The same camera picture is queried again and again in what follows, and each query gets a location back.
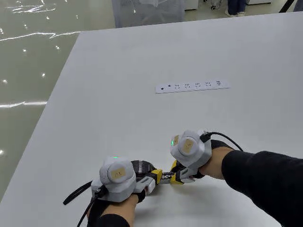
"human hand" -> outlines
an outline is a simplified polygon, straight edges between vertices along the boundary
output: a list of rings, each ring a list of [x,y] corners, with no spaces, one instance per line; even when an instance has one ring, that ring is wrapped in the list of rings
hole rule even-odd
[[[208,162],[199,168],[202,175],[208,175],[216,179],[224,180],[222,174],[222,161],[224,157],[231,152],[232,149],[227,144],[219,140],[212,140],[212,156]]]

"power strip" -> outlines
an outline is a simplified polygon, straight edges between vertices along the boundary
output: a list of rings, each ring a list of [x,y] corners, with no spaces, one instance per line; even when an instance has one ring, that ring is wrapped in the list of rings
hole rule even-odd
[[[223,89],[230,88],[229,83],[226,80],[214,79],[206,80],[202,82],[185,82],[185,83],[167,83],[156,86],[156,93],[170,93],[181,91],[200,91],[211,89]]]

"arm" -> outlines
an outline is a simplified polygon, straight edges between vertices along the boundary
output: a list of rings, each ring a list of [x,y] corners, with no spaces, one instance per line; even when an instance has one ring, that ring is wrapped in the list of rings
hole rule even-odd
[[[283,226],[297,226],[303,207],[303,159],[272,152],[213,149],[201,174],[225,179]]]
[[[121,203],[97,201],[90,212],[97,212],[98,215],[88,213],[89,227],[132,227],[134,225],[134,209],[138,203],[138,196],[131,195]]]

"beige label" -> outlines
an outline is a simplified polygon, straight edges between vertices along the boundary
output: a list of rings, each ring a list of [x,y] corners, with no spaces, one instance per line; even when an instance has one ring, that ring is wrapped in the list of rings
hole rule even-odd
[[[175,138],[174,138],[174,146],[175,146],[176,144],[178,144],[178,142],[179,142],[179,136],[175,136]]]
[[[184,146],[183,146],[183,151],[185,153],[189,153],[191,148],[193,147],[194,142],[190,139],[186,139]]]
[[[119,179],[120,177],[123,177],[126,175],[125,169],[123,167],[112,171],[110,174],[112,176],[112,179],[114,179],[114,180]]]

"shoe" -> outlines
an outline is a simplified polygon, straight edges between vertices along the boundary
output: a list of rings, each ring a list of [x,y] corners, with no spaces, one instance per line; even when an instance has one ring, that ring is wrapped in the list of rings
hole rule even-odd
[[[236,17],[236,16],[237,16],[237,15],[230,15],[229,12],[228,12],[228,9],[225,10],[225,14],[226,14],[228,17]]]
[[[238,13],[238,16],[239,16],[239,17],[245,16],[245,12],[239,12],[239,13]]]

